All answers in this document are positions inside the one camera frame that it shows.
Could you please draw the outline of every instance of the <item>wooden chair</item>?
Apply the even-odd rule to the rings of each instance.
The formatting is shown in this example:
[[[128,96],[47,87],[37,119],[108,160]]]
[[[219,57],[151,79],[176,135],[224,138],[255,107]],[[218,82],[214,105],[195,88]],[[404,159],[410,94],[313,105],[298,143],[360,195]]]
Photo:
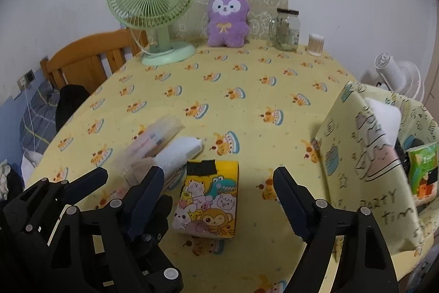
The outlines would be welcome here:
[[[140,43],[148,44],[144,31]],[[41,60],[40,65],[46,79],[59,90],[69,83],[82,85],[93,93],[107,79],[100,54],[107,56],[111,72],[115,73],[125,63],[125,47],[130,47],[133,55],[140,51],[129,29],[93,34],[67,45],[50,60]]]

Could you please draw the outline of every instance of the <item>blue pillow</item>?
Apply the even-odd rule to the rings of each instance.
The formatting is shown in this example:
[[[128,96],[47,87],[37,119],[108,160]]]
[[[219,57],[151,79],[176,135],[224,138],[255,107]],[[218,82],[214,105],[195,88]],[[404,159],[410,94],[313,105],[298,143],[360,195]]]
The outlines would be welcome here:
[[[34,150],[33,135],[35,134],[35,146],[38,153],[43,154],[50,142],[56,135],[55,113],[59,102],[59,91],[53,89],[49,81],[44,81],[29,103],[29,111],[26,108],[20,123],[20,143],[23,152]]]

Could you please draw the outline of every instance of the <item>wall socket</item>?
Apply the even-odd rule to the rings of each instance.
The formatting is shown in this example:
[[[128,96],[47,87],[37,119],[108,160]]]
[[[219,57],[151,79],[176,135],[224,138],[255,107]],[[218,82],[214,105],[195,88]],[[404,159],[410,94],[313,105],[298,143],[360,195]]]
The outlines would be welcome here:
[[[33,80],[35,80],[35,75],[33,74],[33,71],[30,70],[26,72],[26,74],[23,77],[19,78],[19,80],[17,81],[17,85],[20,91],[23,91],[26,87],[28,87]]]

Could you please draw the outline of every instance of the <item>cartoon print bag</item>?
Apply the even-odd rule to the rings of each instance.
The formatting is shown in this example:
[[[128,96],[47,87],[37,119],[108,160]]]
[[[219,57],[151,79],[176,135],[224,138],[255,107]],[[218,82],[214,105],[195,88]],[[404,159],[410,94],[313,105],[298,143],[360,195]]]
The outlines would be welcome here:
[[[232,238],[238,194],[237,161],[189,161],[172,227],[197,237]]]
[[[346,210],[369,207],[392,254],[413,250],[437,229],[439,198],[418,215],[406,173],[393,148],[384,142],[367,97],[400,109],[398,138],[403,148],[414,138],[425,143],[439,140],[436,122],[421,103],[348,82],[315,139],[330,200],[334,207]]]

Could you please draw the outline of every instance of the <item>yellow tablecloth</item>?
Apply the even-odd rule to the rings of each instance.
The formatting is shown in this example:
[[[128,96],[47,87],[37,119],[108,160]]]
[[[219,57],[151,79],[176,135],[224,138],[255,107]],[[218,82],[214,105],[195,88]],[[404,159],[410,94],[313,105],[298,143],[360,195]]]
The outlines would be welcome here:
[[[234,238],[194,239],[170,229],[160,243],[182,271],[184,292],[280,293],[304,243],[273,191],[273,169],[286,166],[315,198],[327,198],[309,142],[354,78],[326,53],[313,57],[303,46],[282,53],[252,40],[242,49],[200,44],[197,51],[184,62],[158,68],[143,66],[139,57],[128,61],[61,129],[29,183],[43,177],[73,181],[99,164],[111,178],[115,154],[150,123],[172,114],[185,126],[179,135],[203,139],[199,159],[236,160],[240,167]],[[168,192],[174,202],[180,187]],[[109,180],[79,207],[104,205],[115,189]],[[419,257],[409,252],[394,259],[401,278]],[[330,291],[335,271],[331,260],[321,292]]]

